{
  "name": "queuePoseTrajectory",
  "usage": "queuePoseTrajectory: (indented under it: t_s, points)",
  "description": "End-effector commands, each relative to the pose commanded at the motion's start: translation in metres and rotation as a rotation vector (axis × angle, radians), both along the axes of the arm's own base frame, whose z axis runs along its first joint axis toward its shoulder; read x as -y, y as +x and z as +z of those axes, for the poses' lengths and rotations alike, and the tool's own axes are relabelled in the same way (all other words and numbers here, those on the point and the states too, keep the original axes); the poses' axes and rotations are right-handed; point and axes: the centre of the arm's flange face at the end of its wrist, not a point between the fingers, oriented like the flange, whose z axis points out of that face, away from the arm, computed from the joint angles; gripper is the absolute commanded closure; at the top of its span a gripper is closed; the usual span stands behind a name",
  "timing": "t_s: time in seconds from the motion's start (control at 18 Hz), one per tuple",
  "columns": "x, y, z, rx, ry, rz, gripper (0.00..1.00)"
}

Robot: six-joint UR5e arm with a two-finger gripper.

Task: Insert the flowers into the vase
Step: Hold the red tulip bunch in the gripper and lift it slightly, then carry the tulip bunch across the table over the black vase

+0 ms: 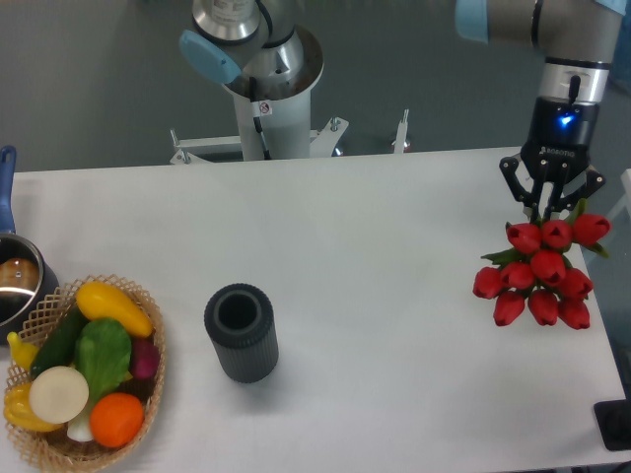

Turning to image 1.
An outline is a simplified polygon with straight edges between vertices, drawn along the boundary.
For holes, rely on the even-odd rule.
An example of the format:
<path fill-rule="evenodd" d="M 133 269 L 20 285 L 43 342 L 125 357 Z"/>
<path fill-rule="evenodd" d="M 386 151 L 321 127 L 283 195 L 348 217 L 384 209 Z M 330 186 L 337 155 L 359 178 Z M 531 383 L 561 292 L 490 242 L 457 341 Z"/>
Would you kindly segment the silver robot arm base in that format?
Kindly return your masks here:
<path fill-rule="evenodd" d="M 250 101 L 279 101 L 320 79 L 321 46 L 297 24 L 295 1 L 194 1 L 191 14 L 179 50 L 208 81 Z"/>

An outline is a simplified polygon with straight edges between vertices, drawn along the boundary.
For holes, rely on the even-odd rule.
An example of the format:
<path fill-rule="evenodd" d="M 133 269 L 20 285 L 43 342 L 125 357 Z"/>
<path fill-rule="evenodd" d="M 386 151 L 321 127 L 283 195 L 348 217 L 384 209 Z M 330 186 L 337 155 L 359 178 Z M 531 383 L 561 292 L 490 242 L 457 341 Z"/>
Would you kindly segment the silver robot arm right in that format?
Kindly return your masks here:
<path fill-rule="evenodd" d="M 573 210 L 605 179 L 591 163 L 623 1 L 458 1 L 457 33 L 527 43 L 545 56 L 526 142 L 500 171 L 531 222 Z"/>

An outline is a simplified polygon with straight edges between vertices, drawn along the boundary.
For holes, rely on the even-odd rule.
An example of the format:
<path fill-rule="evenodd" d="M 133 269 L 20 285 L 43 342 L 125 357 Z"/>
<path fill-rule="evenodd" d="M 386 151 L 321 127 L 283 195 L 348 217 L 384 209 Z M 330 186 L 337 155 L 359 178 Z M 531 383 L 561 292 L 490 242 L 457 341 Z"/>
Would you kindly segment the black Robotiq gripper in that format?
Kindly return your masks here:
<path fill-rule="evenodd" d="M 542 181 L 553 182 L 543 211 L 544 221 L 564 211 L 572 212 L 582 199 L 588 199 L 605 185 L 604 175 L 595 168 L 588 168 L 599 110 L 597 103 L 536 99 L 521 155 L 505 157 L 499 163 L 513 198 L 523 205 L 531 221 L 539 218 Z M 532 178 L 530 190 L 519 180 L 521 163 Z M 584 171 L 583 184 L 566 194 L 564 186 Z"/>

